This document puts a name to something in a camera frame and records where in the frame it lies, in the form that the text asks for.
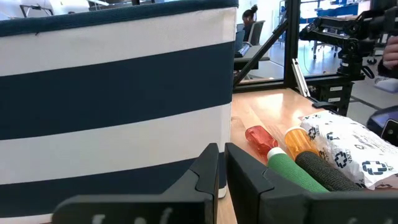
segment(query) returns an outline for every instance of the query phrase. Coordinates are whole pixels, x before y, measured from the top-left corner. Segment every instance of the gray floor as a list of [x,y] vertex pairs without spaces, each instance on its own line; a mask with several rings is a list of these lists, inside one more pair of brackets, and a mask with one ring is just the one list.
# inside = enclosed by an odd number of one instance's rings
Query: gray floor
[[[300,42],[298,48],[298,62],[304,75],[319,75],[336,72],[340,60],[333,57],[335,53],[326,46],[317,51],[317,59],[313,59],[312,44]],[[258,70],[249,72],[251,78],[280,79],[284,74],[284,44],[274,44],[270,49],[270,62],[260,62]],[[377,74],[376,66],[371,67]],[[348,117],[366,124],[368,118],[378,109],[398,105],[398,94],[391,94],[374,88],[374,80],[366,78],[355,82],[348,108]]]

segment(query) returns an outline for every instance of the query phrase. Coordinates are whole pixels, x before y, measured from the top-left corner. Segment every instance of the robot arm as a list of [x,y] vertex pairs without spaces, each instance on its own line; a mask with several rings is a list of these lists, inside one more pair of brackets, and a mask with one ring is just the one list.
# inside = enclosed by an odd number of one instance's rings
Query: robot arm
[[[386,11],[366,11],[356,19],[319,17],[300,32],[301,40],[321,41],[341,47],[338,57],[342,59],[337,73],[347,76],[361,76],[363,71],[370,78],[373,73],[362,66],[363,57],[372,54],[377,40],[383,33],[398,34],[396,17],[398,7]],[[324,32],[336,29],[345,35]]]

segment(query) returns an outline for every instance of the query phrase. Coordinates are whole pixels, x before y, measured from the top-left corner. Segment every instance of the person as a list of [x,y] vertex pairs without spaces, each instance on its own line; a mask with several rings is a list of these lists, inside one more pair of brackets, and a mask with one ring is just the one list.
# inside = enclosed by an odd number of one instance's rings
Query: person
[[390,37],[379,64],[379,75],[398,78],[398,37]]
[[243,20],[243,30],[244,30],[244,38],[243,41],[249,41],[250,30],[253,24],[255,23],[254,15],[257,12],[258,8],[257,5],[253,5],[251,9],[246,10],[242,15]]

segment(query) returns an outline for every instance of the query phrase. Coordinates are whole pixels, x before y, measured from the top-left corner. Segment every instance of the hand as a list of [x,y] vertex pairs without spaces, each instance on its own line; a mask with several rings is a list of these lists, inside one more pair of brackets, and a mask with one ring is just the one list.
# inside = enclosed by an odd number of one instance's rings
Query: hand
[[383,54],[383,65],[390,70],[398,65],[398,37],[388,39]]

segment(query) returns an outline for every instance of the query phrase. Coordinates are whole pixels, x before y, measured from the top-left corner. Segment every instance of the wooden tabletop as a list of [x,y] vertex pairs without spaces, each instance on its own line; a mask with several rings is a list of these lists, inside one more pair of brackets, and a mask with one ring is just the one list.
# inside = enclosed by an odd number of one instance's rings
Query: wooden tabletop
[[[321,111],[311,105],[310,100],[291,89],[234,94],[231,142],[265,164],[265,160],[248,144],[244,136],[247,128],[261,125],[278,140],[280,147],[285,150],[284,133],[286,130],[300,125],[300,117]],[[225,198],[218,201],[217,216],[219,224],[236,223],[228,191]]]

